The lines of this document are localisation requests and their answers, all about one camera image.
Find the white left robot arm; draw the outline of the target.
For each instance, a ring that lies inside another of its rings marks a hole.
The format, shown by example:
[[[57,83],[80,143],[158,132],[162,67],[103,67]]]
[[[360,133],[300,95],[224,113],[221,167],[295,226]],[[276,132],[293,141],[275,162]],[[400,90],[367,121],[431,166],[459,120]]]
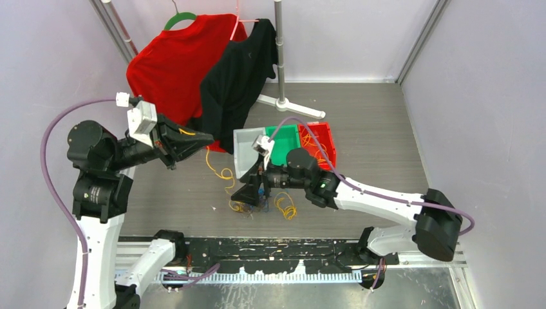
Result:
[[[160,160],[168,169],[213,143],[207,133],[165,117],[149,132],[150,144],[117,139],[98,122],[85,120],[68,135],[67,157],[79,171],[72,214],[79,232],[77,270],[69,308],[138,308],[142,295],[168,263],[188,256],[184,235],[159,230],[147,250],[120,277],[115,275],[118,238],[133,184],[130,168]]]

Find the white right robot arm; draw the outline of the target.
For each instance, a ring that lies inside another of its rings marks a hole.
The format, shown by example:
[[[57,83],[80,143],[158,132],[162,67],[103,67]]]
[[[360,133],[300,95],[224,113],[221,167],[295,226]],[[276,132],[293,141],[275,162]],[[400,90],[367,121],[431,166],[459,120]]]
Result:
[[[357,255],[365,264],[409,250],[439,261],[454,258],[462,213],[442,191],[408,194],[365,185],[320,168],[303,148],[289,151],[286,165],[266,163],[259,155],[240,181],[243,185],[231,195],[233,201],[257,206],[272,188],[302,189],[305,198],[320,208],[358,211],[394,222],[389,228],[364,228]]]

